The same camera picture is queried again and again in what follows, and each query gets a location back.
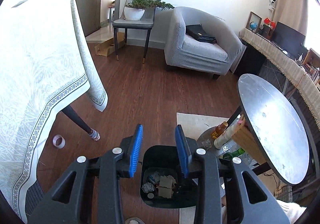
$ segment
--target metal bolt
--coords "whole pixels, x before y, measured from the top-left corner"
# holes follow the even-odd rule
[[[206,153],[206,151],[203,148],[198,148],[196,152],[198,155],[204,155]]]
[[[234,157],[234,158],[232,159],[232,161],[233,161],[235,164],[241,163],[241,159],[240,159],[239,157]]]
[[[115,147],[115,148],[112,150],[112,152],[113,152],[114,154],[120,154],[120,153],[122,152],[122,149],[121,149],[120,147]]]
[[[87,160],[87,158],[85,156],[79,156],[77,158],[77,162],[78,163],[84,163]]]

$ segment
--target security camera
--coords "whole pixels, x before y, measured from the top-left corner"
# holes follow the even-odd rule
[[[270,2],[271,2],[272,4],[274,4],[276,1],[277,1],[277,0],[270,0]]]

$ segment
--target globe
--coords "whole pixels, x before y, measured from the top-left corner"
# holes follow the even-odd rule
[[[251,28],[252,30],[255,30],[257,27],[258,27],[258,26],[257,26],[257,24],[256,24],[255,22],[251,22],[251,23],[250,23],[250,28]]]

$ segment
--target tablecloth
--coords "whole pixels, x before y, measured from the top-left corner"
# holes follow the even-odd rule
[[[0,14],[0,190],[27,222],[25,197],[56,114],[82,94],[108,96],[75,0],[28,0]]]
[[[250,30],[246,28],[242,29],[239,37],[262,53],[288,78],[292,85],[297,87],[297,90],[315,118],[318,129],[320,130],[320,91],[310,76],[305,74],[305,71],[303,71],[295,61],[267,40]]]

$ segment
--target gray table top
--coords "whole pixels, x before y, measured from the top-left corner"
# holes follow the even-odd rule
[[[239,78],[238,92],[248,127],[271,169],[287,184],[300,183],[309,146],[295,109],[272,84],[252,74]]]

